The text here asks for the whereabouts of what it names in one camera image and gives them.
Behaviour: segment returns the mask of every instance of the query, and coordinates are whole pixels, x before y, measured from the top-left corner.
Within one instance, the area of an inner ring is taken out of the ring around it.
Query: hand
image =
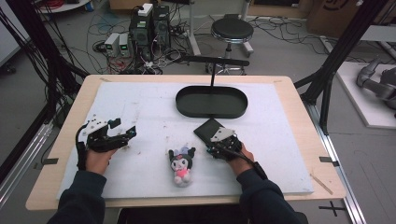
[[[88,150],[87,160],[85,162],[86,170],[103,175],[107,169],[111,156],[116,153],[116,151],[116,149],[108,152],[95,152],[91,149]]]
[[[241,152],[248,157],[251,161],[254,161],[254,156],[251,152],[247,151],[247,149],[245,148],[245,145],[242,143],[242,150]],[[235,158],[231,161],[227,161],[228,164],[230,164],[231,168],[233,169],[233,173],[236,176],[239,176],[240,174],[242,174],[244,171],[252,169],[253,166],[251,164],[249,164],[247,161],[241,159],[241,158]]]

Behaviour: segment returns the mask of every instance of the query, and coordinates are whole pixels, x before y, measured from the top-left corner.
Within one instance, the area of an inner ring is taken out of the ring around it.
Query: wearable gripper device
[[[136,127],[132,127],[127,130],[124,134],[116,136],[108,136],[108,128],[113,129],[121,124],[120,119],[105,121],[103,119],[94,118],[88,121],[88,123],[82,125],[76,134],[76,148],[78,152],[78,164],[79,170],[85,170],[85,161],[87,160],[87,150],[91,149],[96,152],[107,152],[116,148],[125,147],[128,145],[129,140],[136,136]],[[82,130],[85,131],[83,135],[88,135],[87,144],[78,141],[78,136]]]
[[[231,161],[235,158],[241,158],[252,165],[262,179],[268,179],[260,164],[257,161],[252,161],[242,152],[242,142],[239,141],[234,130],[220,127],[210,141],[212,144],[207,146],[207,152],[215,159]]]

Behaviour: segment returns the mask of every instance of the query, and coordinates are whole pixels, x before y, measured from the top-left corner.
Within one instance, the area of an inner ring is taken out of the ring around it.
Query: gray robotic arm
[[[382,73],[379,83],[370,79],[380,63],[381,60],[377,58],[363,67],[358,74],[356,84],[359,87],[372,91],[375,93],[376,97],[383,100],[388,107],[396,109],[396,67],[385,70]]]

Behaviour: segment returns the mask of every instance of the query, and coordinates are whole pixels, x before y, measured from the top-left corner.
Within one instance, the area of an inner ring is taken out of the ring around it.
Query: black stool seat
[[[223,18],[213,22],[212,35],[230,43],[245,43],[253,36],[253,27],[236,18]]]

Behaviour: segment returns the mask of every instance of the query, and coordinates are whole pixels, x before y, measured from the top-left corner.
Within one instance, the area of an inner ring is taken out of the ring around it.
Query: stool
[[[216,39],[227,43],[227,49],[224,54],[225,59],[231,59],[231,45],[248,42],[253,36],[253,31],[253,27],[247,21],[242,21],[237,18],[223,18],[212,24],[212,35]],[[227,64],[222,64],[219,65],[219,67],[220,70],[216,74],[222,73],[230,75],[230,71],[241,71],[240,75],[245,75],[243,66],[235,68],[229,67]]]

